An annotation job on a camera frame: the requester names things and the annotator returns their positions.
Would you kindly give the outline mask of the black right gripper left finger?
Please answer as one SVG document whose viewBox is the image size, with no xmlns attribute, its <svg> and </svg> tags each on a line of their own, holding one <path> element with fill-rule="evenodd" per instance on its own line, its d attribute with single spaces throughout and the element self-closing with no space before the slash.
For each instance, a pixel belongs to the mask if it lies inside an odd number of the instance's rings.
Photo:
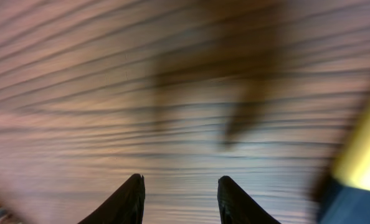
<svg viewBox="0 0 370 224">
<path fill-rule="evenodd" d="M 133 174 L 78 224 L 142 224 L 144 205 L 145 178 Z"/>
</svg>

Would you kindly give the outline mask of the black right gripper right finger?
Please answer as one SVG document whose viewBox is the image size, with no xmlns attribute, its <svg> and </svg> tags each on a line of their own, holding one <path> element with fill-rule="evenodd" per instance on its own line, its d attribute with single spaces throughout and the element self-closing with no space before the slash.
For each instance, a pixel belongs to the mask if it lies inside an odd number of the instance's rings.
<svg viewBox="0 0 370 224">
<path fill-rule="evenodd" d="M 280 224 L 227 175 L 218 180 L 217 201 L 222 224 Z"/>
</svg>

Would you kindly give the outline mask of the yellow black battery tube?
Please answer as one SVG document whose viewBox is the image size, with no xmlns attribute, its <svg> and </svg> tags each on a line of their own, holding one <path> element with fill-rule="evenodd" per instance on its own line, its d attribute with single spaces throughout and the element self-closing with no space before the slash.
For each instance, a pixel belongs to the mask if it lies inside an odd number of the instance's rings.
<svg viewBox="0 0 370 224">
<path fill-rule="evenodd" d="M 370 104 L 330 170 L 320 224 L 370 224 Z"/>
</svg>

